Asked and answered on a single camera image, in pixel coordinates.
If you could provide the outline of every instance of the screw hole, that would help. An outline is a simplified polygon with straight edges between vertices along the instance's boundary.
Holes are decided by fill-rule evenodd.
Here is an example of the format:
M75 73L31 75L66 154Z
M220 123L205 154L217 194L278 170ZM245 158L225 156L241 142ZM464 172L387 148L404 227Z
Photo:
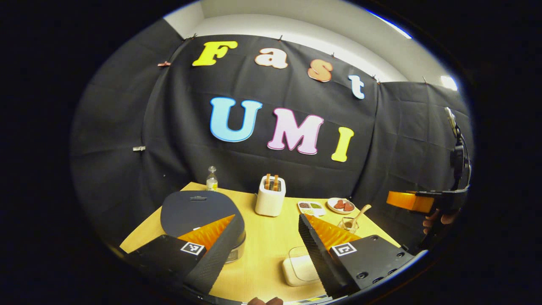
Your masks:
M356 275L356 278L357 279L362 279L362 278L366 278L369 274L367 272L361 272L361 273L358 273L358 275Z

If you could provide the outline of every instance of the black fabric backdrop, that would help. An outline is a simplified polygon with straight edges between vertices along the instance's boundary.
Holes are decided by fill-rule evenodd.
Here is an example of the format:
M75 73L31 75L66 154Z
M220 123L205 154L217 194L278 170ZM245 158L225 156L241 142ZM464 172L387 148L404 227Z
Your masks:
M212 66L192 67L208 41L237 41ZM254 62L262 48L287 53L288 67ZM314 59L333 65L332 80L308 77ZM168 60L170 67L157 67ZM361 77L357 99L348 75ZM228 126L242 125L243 100L263 104L251 137L237 143L215 138L209 128L214 97L236 100ZM164 20L121 47L96 73L75 115L71 158L78 197L104 239L118 246L188 182L205 183L217 167L219 187L257 192L266 173L286 181L287 196L349 197L372 204L368 216L400 244L423 237L423 217L389 206L389 190L449 189L449 152L455 144L443 107L450 107L473 154L468 109L457 92L412 82L378 84L363 71L329 54L267 37L202 36L184 40ZM276 117L285 107L301 124L324 119L316 155L272 150ZM331 160L338 127L354 131L346 162ZM133 147L146 146L143 152Z

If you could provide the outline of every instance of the wooden spoon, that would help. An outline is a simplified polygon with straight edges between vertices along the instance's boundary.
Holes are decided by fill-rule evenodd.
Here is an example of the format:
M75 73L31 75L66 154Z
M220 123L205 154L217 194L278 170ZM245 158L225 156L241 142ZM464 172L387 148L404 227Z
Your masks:
M349 220L349 221L344 223L345 228L355 228L356 227L356 221L358 220L358 218L370 208L371 208L371 205L365 205L362 208L362 210L359 211L359 214L354 219Z

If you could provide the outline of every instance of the pink letter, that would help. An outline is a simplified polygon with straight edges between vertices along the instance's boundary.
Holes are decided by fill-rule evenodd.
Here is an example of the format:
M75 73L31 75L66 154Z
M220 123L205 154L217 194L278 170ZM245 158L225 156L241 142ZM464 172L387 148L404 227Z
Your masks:
M303 138L303 142L298 147L298 152L306 155L315 155L318 152L316 150L316 140L318 139L320 125L322 125L324 119L310 115L298 127L292 110L277 108L273 113L276 115L275 134L273 139L267 143L267 147L276 150L284 149L285 145L282 139L286 136L289 150L293 150Z

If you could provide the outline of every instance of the letter u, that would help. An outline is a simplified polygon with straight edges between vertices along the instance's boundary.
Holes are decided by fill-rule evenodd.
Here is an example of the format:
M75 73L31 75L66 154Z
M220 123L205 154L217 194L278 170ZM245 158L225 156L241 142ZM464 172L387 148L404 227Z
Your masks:
M244 100L241 103L244 108L243 127L234 131L228 127L228 118L231 107L235 105L235 100L218 97L211 100L211 105L211 133L226 142L241 142L248 139L254 131L256 113L262 107L262 103L259 101Z

